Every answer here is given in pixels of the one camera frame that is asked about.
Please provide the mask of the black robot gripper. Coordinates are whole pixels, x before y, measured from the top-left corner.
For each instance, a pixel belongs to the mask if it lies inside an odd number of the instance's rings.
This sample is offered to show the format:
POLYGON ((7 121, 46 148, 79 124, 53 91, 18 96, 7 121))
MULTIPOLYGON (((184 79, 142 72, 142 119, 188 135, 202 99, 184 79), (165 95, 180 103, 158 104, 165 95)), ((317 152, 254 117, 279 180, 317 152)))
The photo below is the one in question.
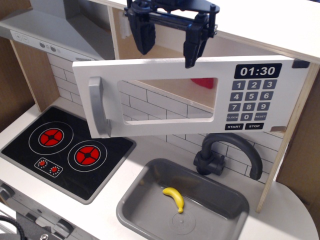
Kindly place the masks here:
POLYGON ((202 56, 208 38, 217 34, 220 7, 208 0, 128 0, 124 11, 142 55, 155 45, 155 25, 185 31, 183 55, 189 69, 202 56))

